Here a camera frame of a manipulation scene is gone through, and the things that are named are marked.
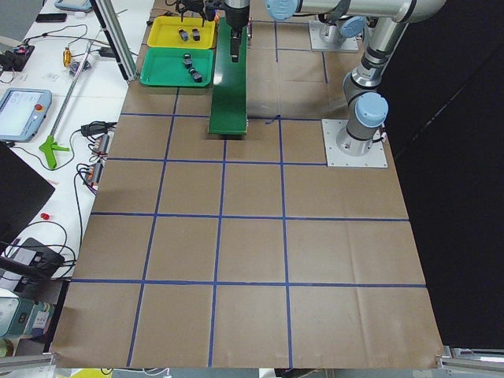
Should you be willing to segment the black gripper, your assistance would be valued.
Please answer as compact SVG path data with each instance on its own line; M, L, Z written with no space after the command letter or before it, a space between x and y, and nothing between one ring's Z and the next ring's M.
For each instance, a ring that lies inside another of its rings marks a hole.
M176 1L176 11L183 16L187 11L197 13L201 18L211 21L218 10L224 11L225 21L231 28L230 56L232 62L239 62L240 37L247 26L250 15L249 0L181 0Z

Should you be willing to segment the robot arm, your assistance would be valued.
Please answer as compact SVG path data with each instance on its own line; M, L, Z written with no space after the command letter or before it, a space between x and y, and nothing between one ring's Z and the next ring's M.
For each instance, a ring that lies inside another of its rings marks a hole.
M239 62L242 33L250 18L250 1L175 1L174 4L181 19L183 19L183 15L187 11L191 11L199 14L203 21L212 21L217 11L223 10L225 12L225 21L231 28L231 59L232 62ZM339 34L343 38L350 38L363 31L366 19L361 16L345 16L343 7L349 4L349 1L338 1L328 11L310 11L302 10L303 1L265 1L265 8L269 16L274 20L317 15L321 23L337 25Z
M376 93L383 70L395 51L409 23L421 22L437 13L444 1L289 1L277 18L286 19L296 13L332 14L376 17L374 31L361 63L343 81L343 93L349 108L346 127L336 137L338 148L350 156L363 156L373 144L373 136L388 112L385 98Z

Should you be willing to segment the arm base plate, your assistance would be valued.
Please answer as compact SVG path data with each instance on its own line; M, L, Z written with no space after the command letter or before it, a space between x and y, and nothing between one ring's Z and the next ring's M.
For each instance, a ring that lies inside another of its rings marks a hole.
M347 133L348 120L322 119L324 148L329 168L386 169L388 167L380 132L367 141Z
M343 37L340 26L309 22L309 39L312 51L356 54L359 50L355 36Z

